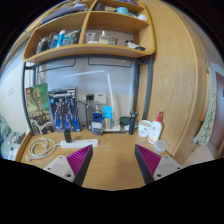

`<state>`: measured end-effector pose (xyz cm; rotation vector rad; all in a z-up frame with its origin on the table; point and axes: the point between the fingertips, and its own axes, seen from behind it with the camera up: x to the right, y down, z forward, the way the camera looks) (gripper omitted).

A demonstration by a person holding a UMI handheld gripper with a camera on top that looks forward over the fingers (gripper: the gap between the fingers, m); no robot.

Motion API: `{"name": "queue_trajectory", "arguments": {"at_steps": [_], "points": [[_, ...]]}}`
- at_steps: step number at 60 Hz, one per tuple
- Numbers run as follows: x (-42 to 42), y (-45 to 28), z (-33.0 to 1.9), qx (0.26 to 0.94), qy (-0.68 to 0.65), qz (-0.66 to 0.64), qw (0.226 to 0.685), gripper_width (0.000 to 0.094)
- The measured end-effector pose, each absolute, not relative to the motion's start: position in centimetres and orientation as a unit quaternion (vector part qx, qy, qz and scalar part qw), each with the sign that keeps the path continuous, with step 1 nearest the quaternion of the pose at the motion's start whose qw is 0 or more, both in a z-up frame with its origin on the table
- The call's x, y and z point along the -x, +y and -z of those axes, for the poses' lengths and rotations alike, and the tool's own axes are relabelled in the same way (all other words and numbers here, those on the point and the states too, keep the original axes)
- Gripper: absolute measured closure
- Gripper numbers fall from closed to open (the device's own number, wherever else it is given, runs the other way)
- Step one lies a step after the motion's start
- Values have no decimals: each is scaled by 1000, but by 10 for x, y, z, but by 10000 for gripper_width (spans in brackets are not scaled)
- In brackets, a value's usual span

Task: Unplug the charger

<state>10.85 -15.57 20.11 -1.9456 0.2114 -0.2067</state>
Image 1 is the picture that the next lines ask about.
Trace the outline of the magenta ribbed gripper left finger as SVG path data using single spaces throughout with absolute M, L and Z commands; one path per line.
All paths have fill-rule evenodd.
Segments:
M 91 158 L 93 148 L 88 145 L 69 156 L 58 156 L 44 170 L 65 180 L 68 180 L 78 186 L 84 182 Z

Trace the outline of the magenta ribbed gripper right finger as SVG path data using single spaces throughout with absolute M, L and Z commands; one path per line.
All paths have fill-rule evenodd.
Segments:
M 160 156 L 138 144 L 135 145 L 135 157 L 145 184 L 150 184 L 182 169 L 182 166 L 170 156 Z

